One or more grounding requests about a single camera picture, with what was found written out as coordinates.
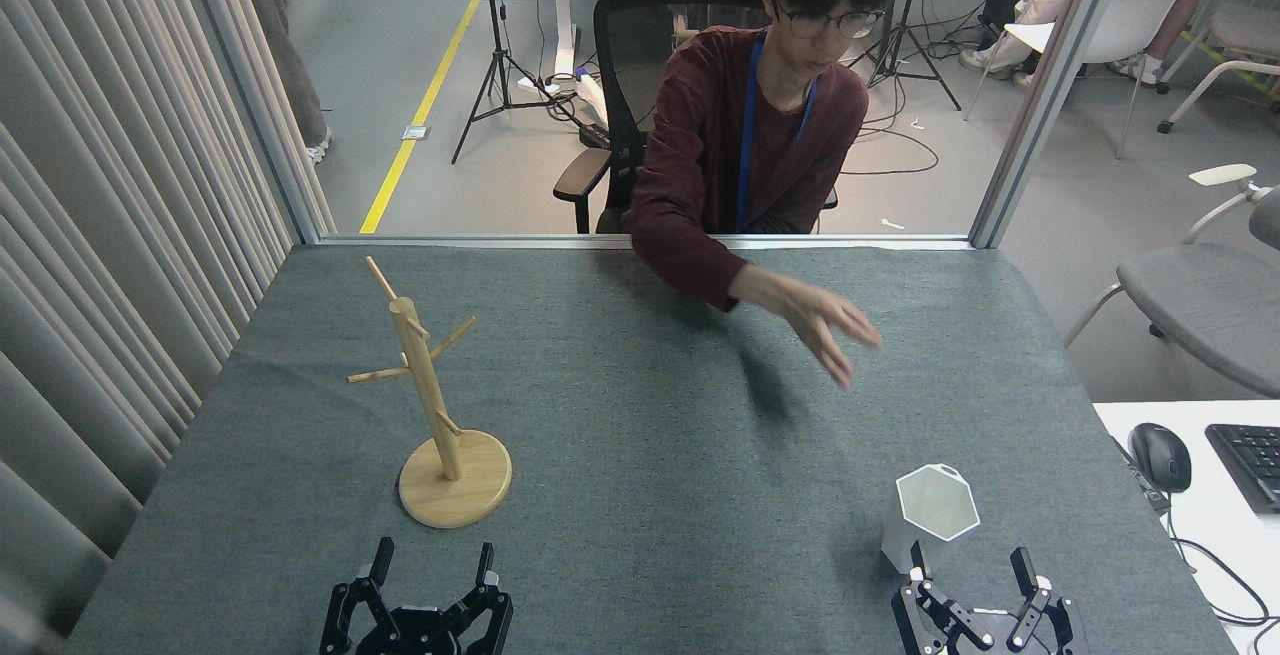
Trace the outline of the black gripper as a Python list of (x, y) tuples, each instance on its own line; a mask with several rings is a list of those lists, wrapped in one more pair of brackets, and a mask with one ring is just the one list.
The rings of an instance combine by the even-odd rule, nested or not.
[[(484, 542), (481, 546), (475, 586), (444, 612), (388, 609), (381, 587), (394, 550), (393, 539), (381, 537), (367, 572), (349, 583), (333, 587), (320, 654), (349, 651), (349, 623), (360, 604), (367, 605), (375, 626), (357, 645), (357, 654), (502, 654), (515, 604), (500, 588), (499, 576), (492, 569), (495, 551), (493, 542)], [(485, 614), (485, 632), (463, 649), (461, 636)]]
[(965, 608), (934, 585), (923, 542), (909, 549), (908, 583), (893, 596), (893, 617), (906, 654), (1088, 654), (1076, 600), (1053, 600), (1027, 548), (1010, 563), (1024, 604), (1015, 612)]

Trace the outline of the person's right hand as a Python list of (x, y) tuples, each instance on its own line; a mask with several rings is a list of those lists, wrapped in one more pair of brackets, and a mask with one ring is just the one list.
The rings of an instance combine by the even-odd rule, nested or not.
[(867, 348), (883, 349), (881, 333), (867, 313), (863, 313), (852, 301), (820, 287), (812, 287), (804, 281), (788, 283), (783, 287), (780, 313), (836, 385), (845, 391), (852, 386), (855, 368), (838, 344), (836, 333), (842, 333), (844, 336)]

